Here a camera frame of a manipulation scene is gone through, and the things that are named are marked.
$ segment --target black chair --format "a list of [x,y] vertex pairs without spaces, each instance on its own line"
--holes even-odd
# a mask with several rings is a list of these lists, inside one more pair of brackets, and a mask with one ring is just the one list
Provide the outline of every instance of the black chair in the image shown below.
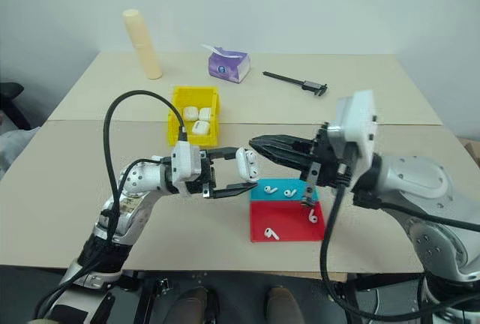
[[23,92],[23,89],[23,86],[18,82],[1,82],[0,110],[3,110],[3,113],[5,113],[19,129],[29,131],[32,129],[30,123],[13,102],[13,99],[18,97],[20,93]]

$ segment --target purple tissue box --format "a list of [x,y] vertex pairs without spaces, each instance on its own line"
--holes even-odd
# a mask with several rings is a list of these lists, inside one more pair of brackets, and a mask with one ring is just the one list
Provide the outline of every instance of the purple tissue box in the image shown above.
[[208,58],[211,76],[240,83],[250,70],[250,57],[246,52],[233,52],[218,46]]

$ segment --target table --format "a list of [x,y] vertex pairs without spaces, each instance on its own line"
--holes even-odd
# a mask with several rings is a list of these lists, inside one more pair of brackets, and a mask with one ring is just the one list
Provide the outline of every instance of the table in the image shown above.
[[[380,124],[441,125],[437,114],[393,55],[252,54],[252,68],[242,83],[209,76],[208,53],[161,53],[163,76],[146,79],[133,52],[101,52],[58,105],[49,120],[103,120],[120,94],[145,89],[171,98],[174,86],[217,86],[220,123],[322,124],[335,118],[338,98],[373,89]],[[262,71],[327,83],[320,98]],[[121,104],[115,118],[165,122],[167,108],[134,97]]]
[[[168,154],[166,125],[115,122],[116,171],[135,158]],[[0,264],[65,267],[79,254],[110,195],[101,128],[99,121],[47,122],[0,181]],[[306,124],[222,124],[220,143],[243,146],[260,134],[309,138],[316,129]],[[383,154],[437,159],[458,190],[480,200],[480,190],[473,184],[480,181],[480,171],[444,127],[383,125],[377,137],[377,149]],[[260,165],[265,177],[298,175],[263,158]],[[234,163],[218,160],[215,166],[219,186],[239,181]],[[332,194],[322,189],[320,197],[327,215]],[[345,199],[331,242],[330,270],[420,272],[412,245],[392,217],[356,208],[351,199],[350,195]],[[156,205],[125,268],[317,272],[319,250],[319,242],[250,243],[247,194],[217,200],[168,196]]]

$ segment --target yellow plastic bin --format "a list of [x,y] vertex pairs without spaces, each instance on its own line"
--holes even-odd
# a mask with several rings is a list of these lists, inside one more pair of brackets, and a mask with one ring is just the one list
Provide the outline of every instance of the yellow plastic bin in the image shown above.
[[[192,134],[195,121],[186,121],[188,142],[195,146],[212,147],[218,144],[218,115],[220,114],[220,97],[214,86],[176,86],[172,103],[183,115],[185,107],[211,108],[210,133],[207,135]],[[168,113],[168,143],[174,146],[179,138],[179,120],[170,110]]]

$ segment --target cardboard box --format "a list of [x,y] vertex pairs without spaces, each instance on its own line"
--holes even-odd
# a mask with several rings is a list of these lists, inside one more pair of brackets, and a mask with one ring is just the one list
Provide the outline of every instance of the cardboard box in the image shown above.
[[480,168],[480,142],[464,138],[458,138],[458,140]]

